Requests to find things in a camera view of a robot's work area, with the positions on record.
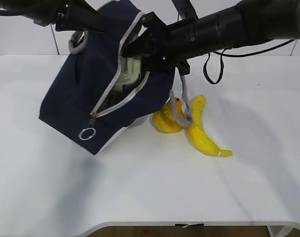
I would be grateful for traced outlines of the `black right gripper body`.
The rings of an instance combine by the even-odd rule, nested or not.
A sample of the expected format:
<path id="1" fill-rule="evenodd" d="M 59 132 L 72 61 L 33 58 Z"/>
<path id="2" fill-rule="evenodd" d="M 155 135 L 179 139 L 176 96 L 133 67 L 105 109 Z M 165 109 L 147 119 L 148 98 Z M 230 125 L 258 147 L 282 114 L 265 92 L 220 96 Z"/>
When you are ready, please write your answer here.
<path id="1" fill-rule="evenodd" d="M 182 76 L 190 73 L 187 60 L 177 61 L 168 49 L 170 39 L 170 27 L 159 17 L 150 12 L 142 16 L 142 25 L 146 28 L 142 34 L 145 46 L 142 47 L 145 54 L 142 55 L 141 68 L 149 72 L 173 72 L 178 69 Z"/>

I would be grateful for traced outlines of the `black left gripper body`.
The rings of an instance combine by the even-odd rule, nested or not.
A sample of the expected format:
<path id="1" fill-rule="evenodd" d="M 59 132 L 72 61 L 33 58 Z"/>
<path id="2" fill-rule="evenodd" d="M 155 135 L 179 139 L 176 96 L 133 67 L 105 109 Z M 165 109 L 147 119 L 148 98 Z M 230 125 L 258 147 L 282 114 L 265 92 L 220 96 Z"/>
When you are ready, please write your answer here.
<path id="1" fill-rule="evenodd" d="M 85 0 L 35 0 L 33 22 L 46 27 L 56 25 L 57 31 L 83 31 L 88 29 L 87 15 L 90 5 Z"/>

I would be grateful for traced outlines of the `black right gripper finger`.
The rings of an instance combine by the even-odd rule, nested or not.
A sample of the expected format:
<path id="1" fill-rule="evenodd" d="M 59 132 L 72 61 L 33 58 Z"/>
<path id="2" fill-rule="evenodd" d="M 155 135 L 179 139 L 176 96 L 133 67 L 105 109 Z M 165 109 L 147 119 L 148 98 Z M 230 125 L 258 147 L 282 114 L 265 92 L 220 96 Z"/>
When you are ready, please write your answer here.
<path id="1" fill-rule="evenodd" d="M 123 47 L 122 56 L 127 57 L 150 57 L 155 53 L 155 38 L 149 34 L 136 35 Z"/>

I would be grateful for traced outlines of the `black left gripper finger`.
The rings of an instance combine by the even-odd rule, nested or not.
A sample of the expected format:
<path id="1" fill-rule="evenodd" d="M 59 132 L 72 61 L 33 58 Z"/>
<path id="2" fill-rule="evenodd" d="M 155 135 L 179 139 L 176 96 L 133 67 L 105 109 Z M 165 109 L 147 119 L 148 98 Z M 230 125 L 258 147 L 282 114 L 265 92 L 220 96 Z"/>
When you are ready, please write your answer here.
<path id="1" fill-rule="evenodd" d="M 106 20 L 94 9 L 76 5 L 74 7 L 75 27 L 78 30 L 89 30 L 104 33 L 107 30 Z"/>

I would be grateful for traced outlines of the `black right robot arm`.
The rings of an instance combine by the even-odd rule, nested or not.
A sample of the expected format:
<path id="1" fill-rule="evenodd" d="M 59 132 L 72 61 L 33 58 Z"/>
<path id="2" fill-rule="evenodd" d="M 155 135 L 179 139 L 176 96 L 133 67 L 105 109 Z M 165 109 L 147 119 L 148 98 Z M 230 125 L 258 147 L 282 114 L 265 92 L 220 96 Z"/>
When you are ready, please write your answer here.
<path id="1" fill-rule="evenodd" d="M 188 0 L 173 2 L 181 20 L 166 25 L 150 12 L 141 18 L 145 32 L 122 50 L 141 56 L 142 69 L 188 75 L 188 60 L 222 49 L 300 39 L 300 0 L 242 0 L 235 6 L 198 17 Z"/>

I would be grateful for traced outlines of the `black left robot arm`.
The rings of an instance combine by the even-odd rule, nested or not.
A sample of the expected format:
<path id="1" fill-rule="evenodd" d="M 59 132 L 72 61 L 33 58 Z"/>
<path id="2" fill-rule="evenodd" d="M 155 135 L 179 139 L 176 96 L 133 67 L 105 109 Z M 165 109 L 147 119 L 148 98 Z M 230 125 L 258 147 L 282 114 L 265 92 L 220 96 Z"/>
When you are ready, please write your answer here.
<path id="1" fill-rule="evenodd" d="M 0 0 L 0 16 L 23 16 L 61 31 L 107 30 L 107 20 L 85 0 Z"/>

